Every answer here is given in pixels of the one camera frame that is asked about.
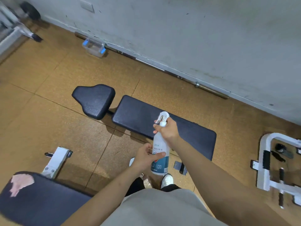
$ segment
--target forearm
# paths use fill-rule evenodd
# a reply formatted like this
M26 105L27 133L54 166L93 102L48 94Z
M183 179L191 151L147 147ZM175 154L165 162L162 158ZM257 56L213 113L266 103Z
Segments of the forearm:
M205 158L189 143L177 138L171 147L180 156L217 219L230 226L271 223L288 225L268 205L254 197L249 188Z
M67 219L62 226L100 226L121 204L132 182L140 175L127 168Z

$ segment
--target white sneaker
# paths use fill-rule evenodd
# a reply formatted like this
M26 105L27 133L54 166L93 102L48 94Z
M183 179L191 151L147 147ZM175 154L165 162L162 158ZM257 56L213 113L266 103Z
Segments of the white sneaker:
M135 157L131 158L129 167L132 165L134 159L135 159Z
M164 178L162 179L162 185L161 185L161 189L165 186L174 184L173 183L173 177L170 174L167 174L164 176Z

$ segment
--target black pants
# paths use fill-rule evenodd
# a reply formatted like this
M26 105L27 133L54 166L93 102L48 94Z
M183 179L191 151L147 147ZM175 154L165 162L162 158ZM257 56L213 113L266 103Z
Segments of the black pants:
M145 189L143 179L142 178L136 178L135 181L133 181L133 183L131 184L128 192L126 193L126 197L128 195L131 195L131 194L136 193L136 192L138 192L140 190L143 190L143 189ZM161 191L170 192L170 191L177 190L177 189L180 189L180 187L178 187L175 184L170 184L168 186L163 187L161 189Z

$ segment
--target spray nozzle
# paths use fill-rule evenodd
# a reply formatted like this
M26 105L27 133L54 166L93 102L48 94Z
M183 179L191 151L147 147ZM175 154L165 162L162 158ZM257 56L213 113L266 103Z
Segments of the spray nozzle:
M156 121L156 124L159 122L166 122L167 118L169 118L168 112L161 112L160 115L158 116L158 119Z

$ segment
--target wall outlet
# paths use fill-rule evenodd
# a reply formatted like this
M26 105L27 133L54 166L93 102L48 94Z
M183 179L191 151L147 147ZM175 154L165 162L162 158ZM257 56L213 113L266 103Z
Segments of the wall outlet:
M83 0L79 0L79 2L80 2L80 6L83 9L88 10L88 11L94 13L93 5L91 3L88 3L88 2L83 1Z

